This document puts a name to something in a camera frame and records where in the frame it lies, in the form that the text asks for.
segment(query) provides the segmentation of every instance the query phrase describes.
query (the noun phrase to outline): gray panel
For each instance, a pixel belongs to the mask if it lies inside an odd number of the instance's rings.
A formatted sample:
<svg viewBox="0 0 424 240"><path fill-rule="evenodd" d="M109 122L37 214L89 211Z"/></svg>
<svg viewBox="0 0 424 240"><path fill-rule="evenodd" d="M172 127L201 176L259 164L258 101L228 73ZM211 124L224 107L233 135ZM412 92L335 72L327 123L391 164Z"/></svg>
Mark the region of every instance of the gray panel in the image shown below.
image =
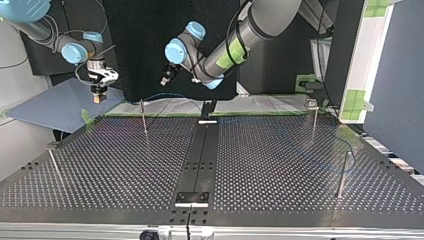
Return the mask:
<svg viewBox="0 0 424 240"><path fill-rule="evenodd" d="M208 225L423 228L424 188L346 126L313 116L220 121ZM336 193L348 145L357 163Z"/></svg>
<svg viewBox="0 0 424 240"><path fill-rule="evenodd" d="M424 173L424 2L395 5L364 129Z"/></svg>
<svg viewBox="0 0 424 240"><path fill-rule="evenodd" d="M0 183L0 221L169 224L196 119L142 124L104 119L53 153L60 171L46 156L23 167Z"/></svg>
<svg viewBox="0 0 424 240"><path fill-rule="evenodd" d="M340 106L364 8L364 0L339 1L325 81L335 106Z"/></svg>
<svg viewBox="0 0 424 240"><path fill-rule="evenodd" d="M8 115L21 121L74 133L86 124L82 118L83 111L91 118L101 116L121 103L122 95L121 90L109 88L108 100L96 104L90 86L72 78L14 107Z"/></svg>

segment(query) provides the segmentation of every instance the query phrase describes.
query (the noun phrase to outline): green tape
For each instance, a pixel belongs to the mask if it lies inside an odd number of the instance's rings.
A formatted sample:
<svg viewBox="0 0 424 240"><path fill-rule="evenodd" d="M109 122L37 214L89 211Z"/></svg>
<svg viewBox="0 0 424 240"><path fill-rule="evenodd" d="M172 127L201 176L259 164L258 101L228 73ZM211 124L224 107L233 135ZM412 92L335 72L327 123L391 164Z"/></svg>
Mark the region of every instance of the green tape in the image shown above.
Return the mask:
<svg viewBox="0 0 424 240"><path fill-rule="evenodd" d="M388 6L389 0L369 0L365 10L365 17L384 17Z"/></svg>
<svg viewBox="0 0 424 240"><path fill-rule="evenodd" d="M245 60L243 58L244 56L244 50L243 47L240 44L240 41L236 38L231 44L230 44L230 53L231 57L233 57L234 61L237 64L243 63ZM220 68L223 69L229 69L234 64L231 61L230 57L228 56L228 53L225 52L216 62L216 65L218 65Z"/></svg>
<svg viewBox="0 0 424 240"><path fill-rule="evenodd" d="M365 108L365 91L348 90L343 106L343 120L359 120L362 110Z"/></svg>
<svg viewBox="0 0 424 240"><path fill-rule="evenodd" d="M238 117L238 116L299 116L310 114L311 111L285 111L285 112L214 112L212 117Z"/></svg>
<svg viewBox="0 0 424 240"><path fill-rule="evenodd" d="M6 109L6 110L0 112L0 117L7 118L8 117L7 115L9 114L9 111L10 111L10 109Z"/></svg>
<svg viewBox="0 0 424 240"><path fill-rule="evenodd" d="M301 87L301 82L315 82L317 79L317 76L315 74L309 74L309 75L297 75L296 78L296 86L294 91L297 93L313 93L313 90L306 90L306 88Z"/></svg>
<svg viewBox="0 0 424 240"><path fill-rule="evenodd" d="M200 113L165 113L165 114L157 114L157 113L146 113L144 115L148 118L173 118L173 117L200 117ZM108 113L106 117L143 117L141 113Z"/></svg>

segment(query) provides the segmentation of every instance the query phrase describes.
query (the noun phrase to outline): wire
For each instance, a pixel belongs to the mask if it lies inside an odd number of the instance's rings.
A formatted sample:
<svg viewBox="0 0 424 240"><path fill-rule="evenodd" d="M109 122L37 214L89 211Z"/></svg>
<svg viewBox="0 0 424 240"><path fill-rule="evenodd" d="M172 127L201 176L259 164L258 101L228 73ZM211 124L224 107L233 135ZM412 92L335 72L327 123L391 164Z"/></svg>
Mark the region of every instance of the wire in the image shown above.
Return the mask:
<svg viewBox="0 0 424 240"><path fill-rule="evenodd" d="M322 6L322 12L321 12L321 16L320 16L319 23L318 23L318 33L320 33L320 31L321 31L321 23L322 23L322 20L324 18L325 8L327 7L327 1L328 0L324 0L324 4ZM330 93L329 93L328 88L327 88L327 84L326 84L326 80L325 80L325 78L326 78L325 73L323 73L323 70L322 70L321 52L320 52L320 49L319 49L319 40L320 40L320 38L318 37L317 38L317 55L318 55L318 65L319 65L318 68L319 68L320 75L322 77L322 84L324 86L325 94L328 97L328 101L330 102L330 105L333 107L334 112L337 115L337 118L339 118L339 113L337 112L337 110L334 106L334 102L331 99Z"/></svg>
<svg viewBox="0 0 424 240"><path fill-rule="evenodd" d="M103 29L101 31L101 33L103 34L106 31L107 26L108 26L108 21L107 21L107 16L106 16L106 9L103 6L103 4L100 2L100 0L96 0L96 2L100 5L100 7L103 9L103 12L105 13L105 26L103 27Z"/></svg>
<svg viewBox="0 0 424 240"><path fill-rule="evenodd" d="M321 30L321 24L322 24L322 20L323 20L323 18L324 18L324 13L325 13L325 9L326 9L326 7L327 7L327 2L328 2L328 0L324 0L324 4L323 4L323 6L322 6L322 12L321 12L321 16L320 16L320 19L319 19L319 22L318 22L318 33L320 33L320 30ZM340 118L340 116L339 116L339 113L337 112L337 110L336 110L336 108L335 108L335 106L334 106L334 102L331 100L331 97L330 97L330 94L329 94L329 92L328 92L328 89L327 89L327 85L326 85L326 80L325 80L325 73L323 74L323 71L322 71L322 68L321 68L321 54L320 54L320 49L319 49L319 40L320 40L320 38L318 37L317 38L317 55L318 55L318 65L319 65L319 71L320 71L320 74L321 74L321 77L322 77L322 83L323 83L323 86L324 86L324 90L325 90L325 92L326 92L326 94L327 94L327 97L328 97L328 101L330 102L330 105L333 107L333 109L334 109L334 112L336 113L336 115L337 115L337 119L339 119ZM333 126L335 126L336 127L336 123L335 123L335 121L334 121L334 115L333 114L331 114L331 119L332 119L332 121L333 121ZM348 147L350 148L350 151L351 151L351 153L352 153L352 158L354 159L354 162L353 162L353 164L352 164L352 167L350 168L350 170L349 171L351 171L354 167L355 167L355 165L356 165L356 163L357 163L357 159L356 159L356 156L355 156L355 153L353 152L353 147L352 147L352 145L349 143L349 142L347 142L346 140L344 140L344 139L341 139L341 138L339 138L339 137L337 137L336 135L333 135L333 137L335 138L335 139L337 139L337 140L339 140L339 141L341 141L341 142L343 142L343 143L345 143L346 145L348 145Z"/></svg>
<svg viewBox="0 0 424 240"><path fill-rule="evenodd" d="M5 125L7 125L7 124L9 124L9 123L14 122L14 121L16 121L16 119L11 119L11 120L9 120L9 121L7 121L7 122L4 122L4 123L0 124L0 127L3 127L3 126L5 126Z"/></svg>
<svg viewBox="0 0 424 240"><path fill-rule="evenodd" d="M234 23L234 21L236 20L236 19L238 19L239 17L240 17L240 14L241 14L241 12L243 11L243 9L251 2L252 0L246 0L241 6L240 6L240 8L237 10L237 12L234 14L234 16L233 16L233 18L231 19L231 22L230 22L230 24L228 25L228 28L227 28L227 34L226 34L226 36L225 36L225 47L226 47L226 49L227 49L227 55L228 55L228 57L230 58L230 60L231 60L231 62L235 65L235 66L237 66L237 65L240 65L239 63L237 63L235 60L234 60L234 58L233 58L233 56L232 56L232 54L231 54L231 50L230 50L230 32L231 32L231 27L233 26L233 23ZM241 37L241 34L240 34L240 22L241 21L237 21L237 23L236 23L236 37L237 37L237 39L238 39L238 41L240 42L240 45L242 46L242 48L243 48L243 51L244 51L244 59L246 59L247 58L247 54L248 54L248 52L247 52L247 49L246 49L246 46L245 46L245 44L244 44L244 42L243 42L243 39L242 39L242 37Z"/></svg>
<svg viewBox="0 0 424 240"><path fill-rule="evenodd" d="M9 68L14 68L14 67L18 67L18 66L21 66L22 64L24 64L26 61L28 61L28 56L22 61L22 62L20 62L20 63L17 63L17 64L13 64L13 65L10 65L10 66L4 66L4 67L0 67L0 70L4 70L4 69L9 69Z"/></svg>
<svg viewBox="0 0 424 240"><path fill-rule="evenodd" d="M107 48L106 50L104 50L103 52L101 52L101 53L97 54L97 55L96 55L96 56L94 56L94 57L98 57L98 56L100 56L100 55L103 55L103 54L105 54L105 53L109 52L110 50L114 49L115 47L116 47L116 45L110 46L109 48ZM85 61L85 62L83 62L83 63L81 63L80 65L78 65L78 66L75 68L75 71L74 71L75 76L77 77L78 81L80 81L81 83L83 83L83 84L85 84L85 85L87 85L87 86L97 86L98 84L93 84L93 83L90 83L90 82L88 82L88 81L84 81L84 80L82 80L82 79L81 79L81 77L80 77L80 75L78 74L79 69L80 69L82 66L84 66L85 64L87 64L87 62L88 62L88 60L87 60L87 61Z"/></svg>

